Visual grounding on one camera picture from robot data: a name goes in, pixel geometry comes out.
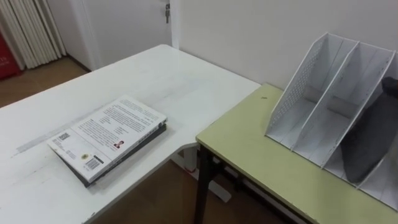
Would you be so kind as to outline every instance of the white table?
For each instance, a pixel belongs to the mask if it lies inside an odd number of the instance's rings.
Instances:
[[[0,109],[0,223],[84,223],[153,173],[259,84],[160,45]],[[44,142],[16,149],[128,94],[168,130],[91,188]]]

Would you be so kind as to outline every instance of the door latch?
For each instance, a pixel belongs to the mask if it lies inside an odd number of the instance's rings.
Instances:
[[[166,4],[166,23],[169,23],[169,18],[170,18],[170,3]]]

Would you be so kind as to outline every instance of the wire mesh organizer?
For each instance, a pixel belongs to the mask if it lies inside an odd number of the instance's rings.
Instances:
[[[323,35],[312,44],[273,109],[266,136],[346,180],[338,146],[394,56],[395,51],[329,33]],[[388,153],[355,186],[396,210],[397,154]]]

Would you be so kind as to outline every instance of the table leg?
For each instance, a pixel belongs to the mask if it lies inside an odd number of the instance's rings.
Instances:
[[[199,179],[199,169],[195,169],[193,172],[190,172],[189,170],[187,170],[187,163],[189,164],[189,161],[187,162],[185,160],[185,152],[187,151],[190,154],[197,154],[197,147],[192,147],[192,148],[187,148],[184,149],[184,157],[179,156],[178,154],[174,154],[171,158],[171,160],[176,163],[176,165],[178,165],[179,167],[181,167],[182,169],[185,169],[186,172],[191,175],[195,180]],[[222,186],[220,186],[219,184],[217,184],[214,180],[210,181],[209,183],[209,190],[211,192],[213,192],[219,199],[221,199],[223,202],[227,203],[232,195],[225,190]]]
[[[207,191],[210,183],[211,163],[213,156],[208,150],[200,146],[200,171],[197,189],[197,202],[195,207],[194,224],[202,224],[205,214]]]
[[[189,173],[193,173],[197,169],[197,149],[198,145],[184,149],[184,167]]]
[[[238,174],[238,177],[236,178],[235,184],[234,184],[234,190],[236,192],[239,192],[242,189],[243,186],[243,177],[242,175]]]

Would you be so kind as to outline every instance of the red object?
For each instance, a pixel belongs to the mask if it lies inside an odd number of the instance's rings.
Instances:
[[[10,49],[0,34],[0,78],[20,74],[19,67]]]

